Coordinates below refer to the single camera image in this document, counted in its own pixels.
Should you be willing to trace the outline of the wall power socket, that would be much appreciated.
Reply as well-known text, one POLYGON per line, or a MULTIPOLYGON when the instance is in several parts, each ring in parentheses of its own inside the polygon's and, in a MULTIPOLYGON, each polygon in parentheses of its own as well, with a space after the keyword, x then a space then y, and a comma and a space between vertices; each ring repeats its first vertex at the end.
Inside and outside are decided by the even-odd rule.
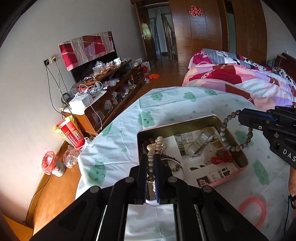
POLYGON ((54 62, 56 62, 56 61, 57 61, 57 57, 56 57, 56 55, 52 55, 52 56, 49 57, 48 59, 44 60, 44 65, 45 65, 45 66, 48 66, 48 65, 50 65, 50 64, 52 64, 52 63, 54 63, 54 62))

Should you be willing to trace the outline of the wristwatch with metal band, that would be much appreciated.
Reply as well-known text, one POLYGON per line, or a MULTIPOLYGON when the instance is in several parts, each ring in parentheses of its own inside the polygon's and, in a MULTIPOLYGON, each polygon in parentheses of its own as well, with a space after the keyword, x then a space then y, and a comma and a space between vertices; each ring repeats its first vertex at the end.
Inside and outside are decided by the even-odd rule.
POLYGON ((201 132, 194 141, 189 144, 186 153, 190 157, 200 156, 203 149, 214 140, 214 135, 208 131, 201 132))

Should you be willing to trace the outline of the red double happiness sticker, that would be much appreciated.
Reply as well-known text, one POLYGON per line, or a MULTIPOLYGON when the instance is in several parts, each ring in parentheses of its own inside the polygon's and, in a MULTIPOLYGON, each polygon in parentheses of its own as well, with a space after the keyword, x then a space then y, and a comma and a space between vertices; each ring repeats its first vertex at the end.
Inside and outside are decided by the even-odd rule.
POLYGON ((189 10, 189 14, 192 15, 193 17, 201 17, 202 16, 201 9, 194 6, 194 5, 191 5, 191 8, 189 10))

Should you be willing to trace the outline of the wooden room door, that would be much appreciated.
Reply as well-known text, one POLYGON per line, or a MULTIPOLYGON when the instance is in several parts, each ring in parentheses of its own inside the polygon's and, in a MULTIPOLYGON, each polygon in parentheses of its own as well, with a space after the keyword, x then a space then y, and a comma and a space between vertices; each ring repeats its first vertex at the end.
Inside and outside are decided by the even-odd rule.
POLYGON ((139 2, 134 3, 137 15, 140 36, 144 46, 144 53, 147 61, 153 65, 157 61, 156 48, 149 20, 149 13, 146 7, 140 6, 139 2))

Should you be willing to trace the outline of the printed paper in tin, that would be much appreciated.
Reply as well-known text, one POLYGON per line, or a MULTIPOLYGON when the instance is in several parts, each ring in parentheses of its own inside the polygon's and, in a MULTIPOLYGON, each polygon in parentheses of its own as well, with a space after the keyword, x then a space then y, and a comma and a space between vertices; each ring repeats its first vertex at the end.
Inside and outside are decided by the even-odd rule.
POLYGON ((163 154, 173 176, 196 187, 218 186, 240 172, 240 167, 221 141, 218 131, 209 126, 163 139, 163 154))

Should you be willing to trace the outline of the pink patchwork quilt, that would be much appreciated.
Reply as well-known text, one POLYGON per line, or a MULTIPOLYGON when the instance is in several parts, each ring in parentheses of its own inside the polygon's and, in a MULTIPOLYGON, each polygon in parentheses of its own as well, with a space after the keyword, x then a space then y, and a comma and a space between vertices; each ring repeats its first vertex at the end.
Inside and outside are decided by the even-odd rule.
POLYGON ((260 110, 295 107, 295 86, 285 78, 234 63, 213 64, 201 49, 192 56, 182 86, 201 87, 210 95, 218 91, 239 95, 260 110))

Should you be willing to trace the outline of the black television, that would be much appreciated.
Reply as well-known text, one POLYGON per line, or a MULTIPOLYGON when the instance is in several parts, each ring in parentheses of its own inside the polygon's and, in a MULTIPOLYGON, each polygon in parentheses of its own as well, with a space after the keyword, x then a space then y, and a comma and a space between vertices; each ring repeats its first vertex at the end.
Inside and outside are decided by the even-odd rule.
POLYGON ((78 67, 73 68, 70 72, 71 72, 72 77, 76 83, 83 80, 85 77, 90 76, 93 73, 92 68, 95 66, 97 61, 100 61, 100 62, 106 64, 107 62, 110 62, 118 57, 112 32, 109 31, 108 33, 109 33, 109 37, 111 39, 111 44, 113 45, 114 51, 111 53, 108 53, 106 55, 103 55, 101 57, 97 57, 94 60, 84 63, 78 67))

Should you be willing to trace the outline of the wooden tv cabinet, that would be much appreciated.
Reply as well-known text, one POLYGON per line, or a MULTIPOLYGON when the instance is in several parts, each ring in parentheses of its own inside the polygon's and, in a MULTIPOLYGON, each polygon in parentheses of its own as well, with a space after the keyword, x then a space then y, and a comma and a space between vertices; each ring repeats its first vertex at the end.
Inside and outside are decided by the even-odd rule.
POLYGON ((96 136, 127 107, 144 81, 142 66, 132 65, 130 60, 125 61, 105 74, 97 76, 95 80, 74 85, 72 89, 77 93, 91 89, 95 92, 91 95, 91 99, 86 100, 80 107, 66 107, 62 114, 73 115, 83 134, 96 136))

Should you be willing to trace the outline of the cow print pillow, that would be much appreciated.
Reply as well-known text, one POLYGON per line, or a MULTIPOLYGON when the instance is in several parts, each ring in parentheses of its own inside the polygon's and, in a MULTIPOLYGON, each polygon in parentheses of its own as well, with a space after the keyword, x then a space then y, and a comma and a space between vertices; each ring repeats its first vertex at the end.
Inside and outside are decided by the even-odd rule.
POLYGON ((237 65, 242 65, 249 69, 268 71, 279 75, 282 78, 285 78, 290 84, 295 86, 295 80, 287 74, 286 70, 282 67, 275 65, 275 59, 268 60, 265 65, 260 65, 247 57, 236 55, 233 53, 218 51, 213 49, 201 49, 203 57, 207 56, 213 64, 230 64, 234 63, 237 65))

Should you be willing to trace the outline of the red yellow carton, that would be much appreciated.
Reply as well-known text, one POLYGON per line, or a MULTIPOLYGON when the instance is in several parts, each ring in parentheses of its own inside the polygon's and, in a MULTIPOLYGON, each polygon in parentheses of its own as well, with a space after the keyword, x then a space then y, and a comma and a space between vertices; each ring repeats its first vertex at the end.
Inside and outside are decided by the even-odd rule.
POLYGON ((65 117, 55 126, 55 131, 74 148, 80 148, 85 144, 84 136, 79 129, 74 116, 65 117))

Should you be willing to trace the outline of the wooden wardrobe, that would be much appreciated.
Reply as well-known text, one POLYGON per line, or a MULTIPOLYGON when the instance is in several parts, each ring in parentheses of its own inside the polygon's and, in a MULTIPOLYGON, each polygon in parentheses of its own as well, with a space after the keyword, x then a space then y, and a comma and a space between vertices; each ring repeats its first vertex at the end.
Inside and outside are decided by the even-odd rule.
POLYGON ((229 51, 230 26, 227 8, 234 16, 235 54, 265 64, 267 31, 260 1, 170 1, 180 69, 187 69, 191 57, 202 48, 229 51), (189 14, 191 5, 201 17, 189 14))

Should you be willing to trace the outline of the cloud print bed sheet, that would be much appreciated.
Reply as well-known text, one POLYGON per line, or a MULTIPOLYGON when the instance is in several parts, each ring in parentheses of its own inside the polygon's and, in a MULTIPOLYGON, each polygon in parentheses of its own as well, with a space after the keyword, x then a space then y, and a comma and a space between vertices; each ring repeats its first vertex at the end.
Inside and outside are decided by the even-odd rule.
POLYGON ((191 120, 212 114, 223 121, 233 111, 244 108, 254 105, 246 98, 201 87, 150 91, 116 117, 80 154, 77 196, 93 185, 105 188, 128 175, 138 164, 139 150, 145 150, 157 138, 146 136, 144 143, 138 144, 138 132, 184 121, 184 127, 163 135, 162 152, 181 163, 174 175, 192 186, 215 184, 234 207, 250 197, 262 199, 267 215, 260 231, 269 240, 280 240, 284 226, 292 221, 292 211, 287 209, 288 164, 270 151, 268 141, 257 130, 243 150, 246 165, 241 167, 236 161, 213 164, 212 159, 230 155, 220 129, 209 123, 203 128, 189 126, 191 120))

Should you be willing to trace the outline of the pink bangle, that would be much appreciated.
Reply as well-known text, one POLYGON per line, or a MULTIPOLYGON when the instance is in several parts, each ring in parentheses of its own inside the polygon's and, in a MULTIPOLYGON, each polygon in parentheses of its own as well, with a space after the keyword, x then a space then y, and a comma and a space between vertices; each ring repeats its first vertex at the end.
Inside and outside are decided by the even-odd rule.
POLYGON ((265 201, 258 197, 250 197, 243 201, 238 211, 258 229, 263 225, 267 214, 265 201))

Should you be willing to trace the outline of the thin silver bangle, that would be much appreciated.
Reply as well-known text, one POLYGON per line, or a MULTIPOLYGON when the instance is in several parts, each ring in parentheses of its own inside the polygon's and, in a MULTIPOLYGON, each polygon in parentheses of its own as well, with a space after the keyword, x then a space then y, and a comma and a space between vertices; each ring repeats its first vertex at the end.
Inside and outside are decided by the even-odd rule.
POLYGON ((184 168, 176 159, 171 157, 161 157, 161 162, 165 167, 170 168, 173 176, 185 180, 184 168))

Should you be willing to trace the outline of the orange item on floor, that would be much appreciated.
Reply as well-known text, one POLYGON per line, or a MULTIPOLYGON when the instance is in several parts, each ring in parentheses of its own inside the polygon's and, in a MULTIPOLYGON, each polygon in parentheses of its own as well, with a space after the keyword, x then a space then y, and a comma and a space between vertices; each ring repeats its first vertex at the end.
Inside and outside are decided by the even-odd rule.
POLYGON ((147 76, 147 78, 148 78, 149 80, 152 80, 152 79, 158 79, 158 78, 160 78, 160 75, 158 75, 158 74, 149 74, 149 75, 147 76))

